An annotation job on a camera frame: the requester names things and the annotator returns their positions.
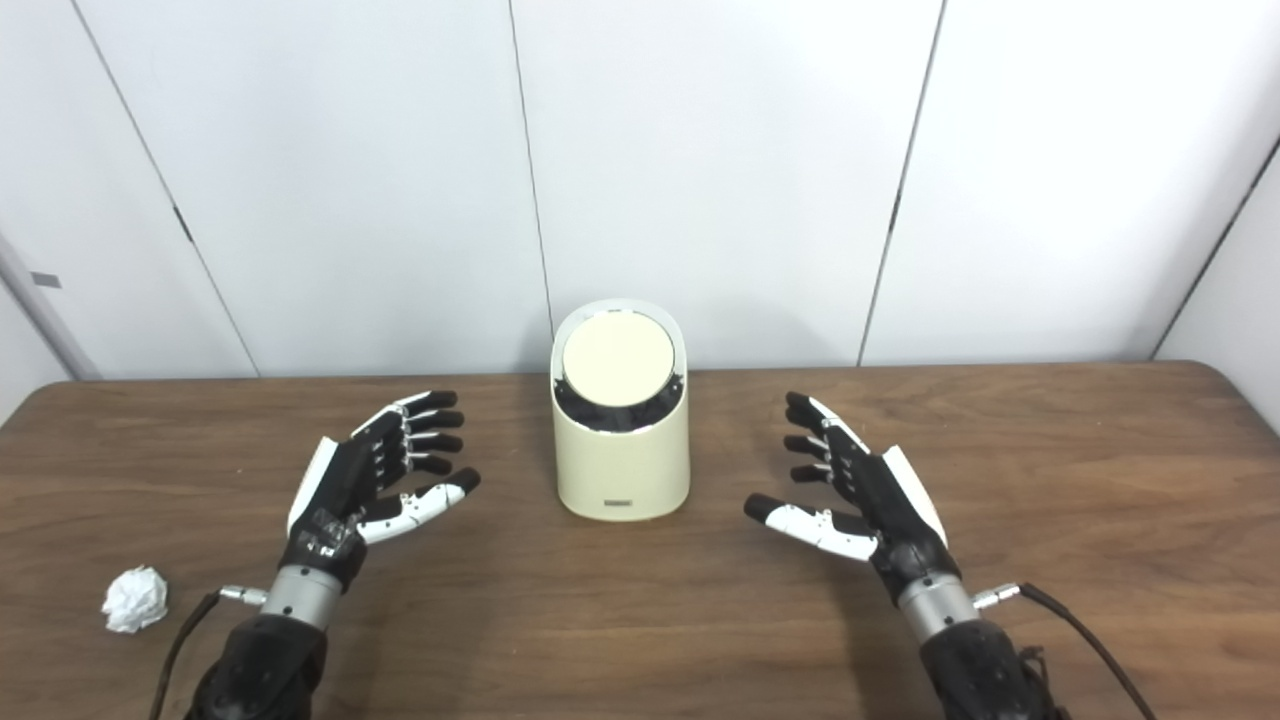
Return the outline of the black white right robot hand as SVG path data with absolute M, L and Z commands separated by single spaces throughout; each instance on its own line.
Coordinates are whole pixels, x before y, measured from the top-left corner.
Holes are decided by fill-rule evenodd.
M 905 452 L 899 446 L 870 451 L 841 416 L 809 395 L 790 391 L 785 401 L 787 420 L 805 434 L 786 436 L 783 446 L 814 460 L 794 468 L 792 480 L 828 486 L 854 511 L 753 493 L 745 514 L 827 553 L 869 564 L 895 606 L 915 585 L 959 579 L 940 515 Z

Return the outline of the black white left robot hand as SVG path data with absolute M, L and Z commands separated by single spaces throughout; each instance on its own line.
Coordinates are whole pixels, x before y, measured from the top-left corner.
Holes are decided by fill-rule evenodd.
M 481 482 L 448 459 L 463 447 L 453 391 L 430 389 L 389 402 L 342 439 L 324 437 L 285 520 L 280 568 L 335 579 L 347 592 L 369 548 L 439 518 Z

